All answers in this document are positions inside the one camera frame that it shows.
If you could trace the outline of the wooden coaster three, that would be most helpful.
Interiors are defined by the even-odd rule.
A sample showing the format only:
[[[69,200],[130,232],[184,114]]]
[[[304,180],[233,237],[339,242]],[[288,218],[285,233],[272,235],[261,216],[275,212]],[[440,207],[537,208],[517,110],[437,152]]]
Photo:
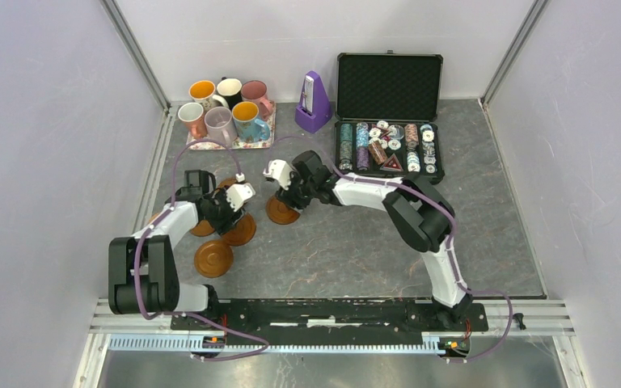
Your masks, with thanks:
[[[215,230],[207,220],[201,220],[189,232],[197,237],[207,237],[213,234]]]

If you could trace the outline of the wooden coaster four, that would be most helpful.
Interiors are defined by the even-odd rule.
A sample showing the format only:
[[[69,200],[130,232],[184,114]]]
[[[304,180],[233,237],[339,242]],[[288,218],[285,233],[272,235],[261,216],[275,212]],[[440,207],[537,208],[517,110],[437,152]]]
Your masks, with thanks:
[[[238,183],[238,181],[237,181],[237,179],[235,177],[230,177],[230,178],[224,179],[222,182],[220,182],[217,185],[217,190],[226,191],[229,187],[231,187],[232,185],[237,184],[237,183]]]

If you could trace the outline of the wooden coaster two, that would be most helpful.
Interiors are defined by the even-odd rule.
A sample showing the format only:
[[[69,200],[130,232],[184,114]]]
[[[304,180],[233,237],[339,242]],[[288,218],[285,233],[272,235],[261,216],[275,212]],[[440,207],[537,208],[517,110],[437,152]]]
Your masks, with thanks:
[[[256,233],[256,222],[249,213],[245,214],[236,226],[222,235],[222,240],[233,247],[240,247],[249,243]]]

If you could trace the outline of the wooden coaster five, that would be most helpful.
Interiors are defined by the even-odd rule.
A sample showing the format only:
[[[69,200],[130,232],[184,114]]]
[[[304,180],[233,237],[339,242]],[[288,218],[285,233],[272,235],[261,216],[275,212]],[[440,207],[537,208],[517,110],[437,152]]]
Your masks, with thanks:
[[[300,213],[295,209],[290,208],[278,200],[275,196],[271,196],[265,206],[265,211],[268,218],[278,225],[289,225],[296,222]]]

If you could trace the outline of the wooden coaster one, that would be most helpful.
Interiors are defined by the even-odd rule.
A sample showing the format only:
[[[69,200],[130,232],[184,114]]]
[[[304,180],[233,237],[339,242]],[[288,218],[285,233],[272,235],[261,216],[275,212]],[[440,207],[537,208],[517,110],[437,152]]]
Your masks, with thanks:
[[[197,249],[193,262],[200,275],[217,278],[230,270],[234,262],[234,252],[224,241],[211,240]]]

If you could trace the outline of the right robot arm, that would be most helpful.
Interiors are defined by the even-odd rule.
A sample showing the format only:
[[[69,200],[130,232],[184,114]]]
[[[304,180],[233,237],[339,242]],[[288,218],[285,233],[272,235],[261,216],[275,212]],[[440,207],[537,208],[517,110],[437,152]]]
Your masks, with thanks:
[[[402,240],[420,252],[432,285],[437,324],[454,330],[467,320],[472,296],[454,254],[454,210],[423,175],[383,179],[343,173],[308,150],[292,162],[269,161],[264,177],[278,184],[276,199],[295,212],[313,199],[386,212]]]

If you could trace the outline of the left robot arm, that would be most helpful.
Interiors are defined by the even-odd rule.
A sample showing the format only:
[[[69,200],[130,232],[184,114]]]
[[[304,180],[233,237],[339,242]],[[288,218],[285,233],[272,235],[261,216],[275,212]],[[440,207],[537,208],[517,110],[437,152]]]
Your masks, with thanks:
[[[187,182],[171,196],[158,216],[127,237],[114,238],[108,248],[108,304],[113,314],[191,312],[202,329],[216,327],[222,308],[210,301],[207,285],[180,281],[174,248],[201,221],[220,235],[232,231],[244,218],[245,204],[256,194],[238,176],[223,188],[215,187],[208,171],[195,170],[196,182]]]

